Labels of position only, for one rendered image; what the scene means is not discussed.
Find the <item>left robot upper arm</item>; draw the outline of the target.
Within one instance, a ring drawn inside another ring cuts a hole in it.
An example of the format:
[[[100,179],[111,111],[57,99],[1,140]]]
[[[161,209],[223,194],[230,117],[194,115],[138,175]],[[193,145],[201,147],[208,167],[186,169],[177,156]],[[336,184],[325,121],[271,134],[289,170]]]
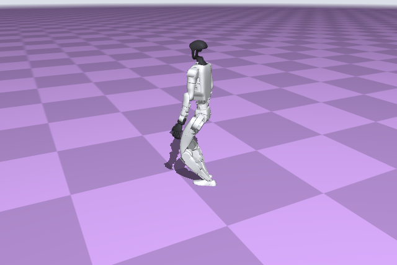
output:
[[[187,71],[187,94],[189,95],[189,101],[194,99],[195,83],[199,76],[199,68],[193,67]]]

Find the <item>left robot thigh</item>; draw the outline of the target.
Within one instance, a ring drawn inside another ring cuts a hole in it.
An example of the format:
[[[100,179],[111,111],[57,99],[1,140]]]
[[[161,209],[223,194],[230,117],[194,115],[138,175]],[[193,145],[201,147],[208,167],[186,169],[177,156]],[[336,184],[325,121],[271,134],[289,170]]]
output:
[[[191,144],[192,140],[194,139],[196,130],[200,130],[202,126],[204,125],[204,116],[199,115],[198,117],[192,117],[190,121],[187,123],[185,126],[182,136],[181,136],[181,142],[180,142],[180,153],[181,157],[183,152],[189,152],[191,156],[193,156],[193,152],[191,149],[188,148],[188,146]]]

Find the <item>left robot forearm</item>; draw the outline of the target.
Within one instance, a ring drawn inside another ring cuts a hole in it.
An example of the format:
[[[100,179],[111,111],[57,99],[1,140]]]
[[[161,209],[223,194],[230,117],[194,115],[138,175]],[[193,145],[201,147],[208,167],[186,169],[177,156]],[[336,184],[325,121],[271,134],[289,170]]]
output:
[[[189,109],[191,107],[191,103],[189,102],[189,95],[187,93],[185,93],[183,95],[183,103],[182,103],[182,110],[180,112],[180,117],[179,117],[179,121],[183,122],[183,120],[186,118],[187,120],[187,116],[189,114]]]

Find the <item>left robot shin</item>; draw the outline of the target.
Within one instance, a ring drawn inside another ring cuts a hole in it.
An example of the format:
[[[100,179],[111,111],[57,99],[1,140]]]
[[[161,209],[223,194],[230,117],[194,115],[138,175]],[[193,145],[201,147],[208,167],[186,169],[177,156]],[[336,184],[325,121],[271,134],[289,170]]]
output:
[[[196,174],[198,174],[202,179],[206,179],[207,182],[211,182],[211,177],[205,172],[202,164],[197,159],[196,156],[191,156],[189,152],[183,152],[180,159]],[[209,181],[210,180],[210,181]]]

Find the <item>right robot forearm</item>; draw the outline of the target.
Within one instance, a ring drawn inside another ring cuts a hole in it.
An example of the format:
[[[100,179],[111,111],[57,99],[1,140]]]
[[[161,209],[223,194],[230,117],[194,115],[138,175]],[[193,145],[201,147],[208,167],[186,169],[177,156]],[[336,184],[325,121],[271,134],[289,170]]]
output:
[[[211,95],[212,95],[212,90],[211,90],[211,93],[210,93],[210,97],[211,97]],[[207,106],[208,106],[208,103],[210,102],[210,97],[207,100],[205,100],[205,102],[207,102]]]

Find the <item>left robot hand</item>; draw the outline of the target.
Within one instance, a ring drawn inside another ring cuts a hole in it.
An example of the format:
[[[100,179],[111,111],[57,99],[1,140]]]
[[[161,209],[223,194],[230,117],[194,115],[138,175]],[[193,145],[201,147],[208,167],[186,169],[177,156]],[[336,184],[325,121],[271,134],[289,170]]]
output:
[[[178,123],[175,124],[175,126],[173,126],[173,128],[172,128],[172,131],[173,131],[172,136],[174,136],[174,138],[181,140],[180,135],[181,135],[181,131],[182,131],[182,125],[185,124],[185,121],[186,121],[186,118],[183,120],[183,122],[180,122],[179,119],[178,119],[178,121],[177,121]]]

